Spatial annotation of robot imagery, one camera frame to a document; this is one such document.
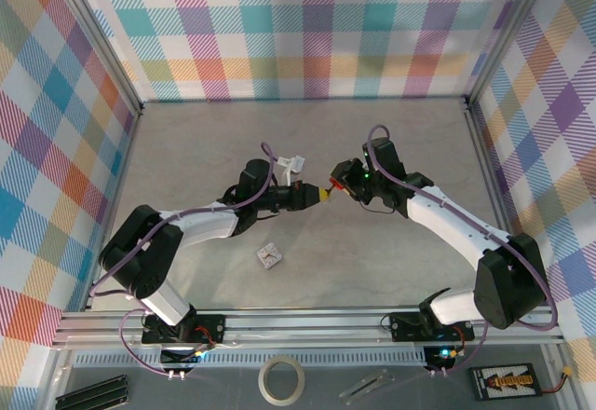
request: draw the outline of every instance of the white cable clip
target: white cable clip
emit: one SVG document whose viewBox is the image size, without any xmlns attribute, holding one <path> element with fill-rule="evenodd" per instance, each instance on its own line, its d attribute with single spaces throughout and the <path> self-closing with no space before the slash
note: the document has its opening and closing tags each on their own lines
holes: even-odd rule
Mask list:
<svg viewBox="0 0 596 410">
<path fill-rule="evenodd" d="M 294 156 L 292 158 L 279 157 L 278 165 L 286 168 L 283 170 L 283 174 L 281 174 L 283 178 L 281 183 L 285 186 L 290 186 L 292 176 L 302 172 L 302 167 L 305 165 L 305 159 L 300 156 Z"/>
</svg>

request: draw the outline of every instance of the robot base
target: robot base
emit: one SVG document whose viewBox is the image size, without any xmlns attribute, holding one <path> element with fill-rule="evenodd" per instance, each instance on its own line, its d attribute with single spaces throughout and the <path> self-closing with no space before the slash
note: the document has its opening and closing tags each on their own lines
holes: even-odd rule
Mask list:
<svg viewBox="0 0 596 410">
<path fill-rule="evenodd" d="M 474 340 L 474 329 L 470 321 L 460 321 L 429 331 L 419 321 L 417 312 L 400 312 L 400 314 L 389 314 L 388 317 L 391 338 L 394 342 L 459 342 L 461 335 L 454 327 L 461 331 L 464 340 Z"/>
<path fill-rule="evenodd" d="M 163 343 L 209 343 L 207 336 L 196 328 L 207 330 L 215 343 L 224 341 L 225 316 L 220 314 L 197 315 L 194 309 L 176 326 L 168 326 L 157 315 L 148 315 L 143 323 L 141 343 L 154 345 Z"/>
</svg>

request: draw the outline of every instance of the plaid wall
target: plaid wall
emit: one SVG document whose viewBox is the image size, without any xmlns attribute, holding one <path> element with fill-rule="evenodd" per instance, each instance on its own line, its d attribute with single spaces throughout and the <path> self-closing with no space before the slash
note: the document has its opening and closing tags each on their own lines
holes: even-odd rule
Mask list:
<svg viewBox="0 0 596 410">
<path fill-rule="evenodd" d="M 161 101 L 461 95 L 506 2 L 89 0 Z"/>
<path fill-rule="evenodd" d="M 537 0 L 481 108 L 509 211 L 540 241 L 596 408 L 596 0 Z"/>
<path fill-rule="evenodd" d="M 0 408 L 33 405 L 98 251 L 132 113 L 64 0 L 0 0 Z"/>
<path fill-rule="evenodd" d="M 489 54 L 491 54 L 494 45 L 496 44 L 499 36 L 501 35 L 503 27 L 508 22 L 509 13 L 513 12 L 513 8 L 516 1 L 517 0 L 507 0 L 507 2 L 505 2 L 505 5 L 503 6 L 503 9 L 501 9 L 501 13 L 499 14 L 498 19 L 494 22 L 493 29 L 491 30 L 488 39 L 486 39 L 486 41 L 484 42 L 481 54 L 479 58 L 476 60 L 476 64 L 474 65 L 472 74 L 467 80 L 466 88 L 464 89 L 464 94 L 471 93 L 472 89 L 474 88 L 474 85 L 476 84 L 476 81 L 478 79 L 478 75 L 480 74 L 482 68 L 484 68 L 486 58 Z"/>
</svg>

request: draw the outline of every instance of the gray floor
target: gray floor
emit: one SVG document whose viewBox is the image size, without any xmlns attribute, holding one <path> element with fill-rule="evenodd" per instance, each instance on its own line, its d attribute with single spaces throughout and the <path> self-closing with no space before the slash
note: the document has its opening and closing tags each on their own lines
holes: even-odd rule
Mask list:
<svg viewBox="0 0 596 410">
<path fill-rule="evenodd" d="M 327 187 L 334 166 L 361 157 L 371 126 L 391 129 L 407 171 L 494 224 L 458 100 L 150 104 L 141 120 L 115 228 L 137 206 L 183 210 L 219 198 L 260 141 L 306 158 L 303 180 Z M 265 270 L 255 253 L 275 243 Z M 305 212 L 282 213 L 233 239 L 177 255 L 169 280 L 197 308 L 411 305 L 444 287 L 473 285 L 455 250 L 398 214 L 365 212 L 342 193 Z M 122 297 L 93 308 L 124 309 Z"/>
<path fill-rule="evenodd" d="M 470 366 L 494 366 L 530 362 L 535 368 L 542 389 L 552 387 L 549 373 L 538 346 L 486 346 Z M 422 367 L 387 369 L 396 378 L 349 407 L 340 403 L 339 393 L 351 387 L 379 367 L 305 368 L 305 391 L 290 409 L 355 409 L 355 410 L 554 410 L 558 409 L 555 395 L 506 399 L 479 403 L 467 369 L 448 378 L 430 378 Z M 261 396 L 257 387 L 258 368 L 197 368 L 186 381 L 169 382 L 164 377 L 133 368 L 75 368 L 67 391 L 95 384 L 119 375 L 129 378 L 130 404 L 128 410 L 190 408 L 242 410 L 274 409 Z M 277 396 L 289 396 L 296 383 L 290 370 L 272 371 L 269 385 Z"/>
</svg>

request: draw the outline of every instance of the red wire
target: red wire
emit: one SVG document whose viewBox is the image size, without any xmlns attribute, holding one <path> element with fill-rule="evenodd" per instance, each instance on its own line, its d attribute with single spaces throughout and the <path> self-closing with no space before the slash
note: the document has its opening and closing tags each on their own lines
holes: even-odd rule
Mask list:
<svg viewBox="0 0 596 410">
<path fill-rule="evenodd" d="M 562 375 L 561 382 L 559 382 L 554 389 L 543 389 L 542 393 L 556 393 L 557 391 L 562 389 L 563 385 L 565 385 L 565 380 L 567 380 L 567 375 Z"/>
<path fill-rule="evenodd" d="M 462 348 L 460 349 L 460 351 L 462 349 L 464 349 L 466 347 L 466 338 L 464 337 L 464 333 L 462 332 L 461 329 L 459 329 L 457 326 L 453 326 L 453 328 L 456 330 L 456 332 L 459 334 L 459 338 L 462 341 Z"/>
<path fill-rule="evenodd" d="M 206 328 L 204 328 L 203 326 L 197 326 L 195 328 L 195 331 L 200 331 L 201 333 L 203 333 L 204 335 L 206 335 L 207 336 L 207 339 L 209 340 L 209 343 L 211 345 L 215 345 L 215 342 L 213 342 L 213 339 L 211 338 L 210 332 Z"/>
</svg>

